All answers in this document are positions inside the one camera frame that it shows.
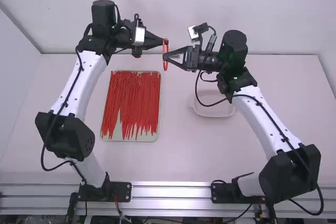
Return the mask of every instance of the white plastic container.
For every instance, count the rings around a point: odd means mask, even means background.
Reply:
[[[218,90],[214,89],[198,89],[197,94],[203,104],[212,104],[225,98]],[[232,116],[236,111],[236,108],[228,101],[212,107],[204,107],[197,101],[195,93],[189,98],[189,107],[193,108],[197,115],[207,118],[226,118]]]

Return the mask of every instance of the wire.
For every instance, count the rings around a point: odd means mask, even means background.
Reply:
[[[179,220],[172,220],[172,219],[166,219],[166,218],[159,218],[159,217],[148,217],[149,220],[165,220],[165,221],[171,221],[171,222],[176,222],[176,223],[183,223],[182,221]]]
[[[251,208],[252,205],[253,205],[253,204],[250,204],[250,205],[245,209],[245,211],[242,212],[240,215],[238,215],[237,217],[235,217],[235,218],[233,218],[233,219],[231,219],[231,220],[228,220],[228,221],[223,222],[223,224],[226,224],[226,223],[229,223],[229,222],[231,222],[231,221],[235,221],[235,220],[239,219],[241,216],[243,216],[244,214],[246,214],[246,212]]]
[[[215,183],[215,182],[221,182],[222,184],[226,184],[226,182],[224,180],[221,180],[221,179],[216,179],[216,180],[212,181],[211,184]]]
[[[88,201],[85,199],[85,218],[88,215]]]
[[[149,217],[147,219],[145,219],[143,222],[141,222],[141,224],[145,224],[148,221]]]
[[[205,63],[205,61],[206,61],[207,58],[208,58],[208,54],[205,55],[204,60],[203,60],[203,63],[202,63],[202,65],[201,65],[201,68],[200,68],[200,70],[198,71],[198,75],[197,75],[197,77],[196,77],[196,82],[195,82],[195,95],[196,95],[196,99],[197,99],[197,101],[200,103],[200,105],[202,105],[202,106],[204,106],[204,107],[212,107],[212,106],[215,106],[215,105],[217,105],[217,104],[219,104],[219,103],[221,103],[221,102],[226,101],[227,98],[221,99],[221,100],[219,100],[218,102],[215,102],[215,103],[213,103],[213,104],[204,104],[203,102],[200,101],[200,98],[198,97],[198,94],[197,94],[197,84],[198,84],[198,79],[199,79],[199,77],[201,76],[201,72],[202,72],[204,63]]]
[[[212,31],[214,31],[214,35],[216,35],[216,30],[212,26],[208,26]]]
[[[203,77],[202,77],[204,73],[206,73],[206,71],[203,71],[203,72],[201,73],[201,75],[200,75],[200,79],[201,79],[202,81],[205,81],[205,82],[216,82],[216,81],[217,81],[217,80],[204,80]]]
[[[117,54],[117,53],[119,53],[119,52],[122,52],[122,51],[124,51],[124,50],[126,50],[126,49],[127,49],[127,48],[120,49],[119,51],[114,52],[114,54]]]

